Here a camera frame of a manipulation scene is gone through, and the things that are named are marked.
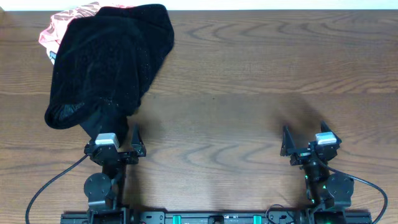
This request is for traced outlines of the black velvet skirt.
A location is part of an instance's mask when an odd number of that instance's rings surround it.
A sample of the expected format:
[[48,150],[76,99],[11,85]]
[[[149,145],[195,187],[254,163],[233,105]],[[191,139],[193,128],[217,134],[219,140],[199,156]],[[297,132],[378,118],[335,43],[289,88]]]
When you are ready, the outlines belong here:
[[67,129],[95,113],[132,115],[173,46],[174,29],[162,4],[103,7],[72,20],[53,66],[45,122]]

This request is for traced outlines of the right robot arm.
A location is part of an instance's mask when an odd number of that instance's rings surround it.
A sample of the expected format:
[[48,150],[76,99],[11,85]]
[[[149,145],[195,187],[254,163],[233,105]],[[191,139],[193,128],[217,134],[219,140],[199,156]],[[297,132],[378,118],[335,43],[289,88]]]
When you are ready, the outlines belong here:
[[283,127],[280,154],[290,157],[290,165],[305,172],[307,197],[313,203],[310,214],[316,212],[342,212],[351,206],[354,180],[327,167],[337,156],[341,139],[321,122],[321,132],[306,147],[297,147],[287,126]]

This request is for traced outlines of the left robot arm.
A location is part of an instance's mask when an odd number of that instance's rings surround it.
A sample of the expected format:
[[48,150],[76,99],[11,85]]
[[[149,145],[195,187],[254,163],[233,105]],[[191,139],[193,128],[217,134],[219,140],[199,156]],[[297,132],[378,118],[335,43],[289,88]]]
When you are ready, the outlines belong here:
[[88,198],[88,223],[129,223],[130,211],[122,204],[126,179],[126,166],[136,165],[146,156],[146,147],[139,127],[132,129],[131,148],[119,150],[119,141],[114,133],[102,133],[91,139],[84,153],[102,171],[87,178],[84,193]]

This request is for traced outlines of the black crumpled garment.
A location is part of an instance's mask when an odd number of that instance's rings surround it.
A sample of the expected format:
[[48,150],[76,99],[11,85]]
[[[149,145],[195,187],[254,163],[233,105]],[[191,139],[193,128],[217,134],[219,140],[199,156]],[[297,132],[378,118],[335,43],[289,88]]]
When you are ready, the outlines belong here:
[[127,116],[112,105],[98,108],[80,126],[92,139],[96,139],[99,134],[114,133],[120,146],[129,131]]

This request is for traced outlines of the white printed shirt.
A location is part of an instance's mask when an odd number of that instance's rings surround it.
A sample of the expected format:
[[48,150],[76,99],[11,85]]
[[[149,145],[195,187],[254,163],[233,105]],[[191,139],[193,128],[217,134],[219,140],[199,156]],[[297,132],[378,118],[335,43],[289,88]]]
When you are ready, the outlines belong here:
[[51,50],[49,50],[49,51],[47,52],[47,54],[48,54],[48,56],[49,56],[50,61],[51,61],[52,64],[54,65],[54,64],[55,64],[55,60],[56,60],[57,54],[56,54],[55,52],[51,51]]

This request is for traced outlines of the pink printed shirt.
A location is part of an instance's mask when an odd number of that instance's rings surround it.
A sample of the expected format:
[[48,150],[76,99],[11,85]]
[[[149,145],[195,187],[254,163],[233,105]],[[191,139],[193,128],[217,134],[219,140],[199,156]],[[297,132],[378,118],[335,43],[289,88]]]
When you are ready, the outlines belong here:
[[129,8],[131,4],[118,4],[116,1],[93,1],[73,9],[58,12],[50,17],[50,25],[39,35],[39,44],[45,47],[47,54],[56,54],[69,23],[74,19],[95,16],[102,7]]

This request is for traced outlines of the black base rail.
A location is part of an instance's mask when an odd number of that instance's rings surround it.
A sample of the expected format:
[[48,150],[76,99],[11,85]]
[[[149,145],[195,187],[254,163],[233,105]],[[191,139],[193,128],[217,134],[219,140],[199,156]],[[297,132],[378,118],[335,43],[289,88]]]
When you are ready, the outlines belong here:
[[312,217],[304,211],[269,210],[248,213],[178,213],[142,212],[130,214],[118,212],[111,215],[87,213],[66,213],[61,215],[61,224],[81,223],[141,223],[141,224],[266,224],[266,223],[324,223],[324,224],[368,224],[368,212],[317,212]]

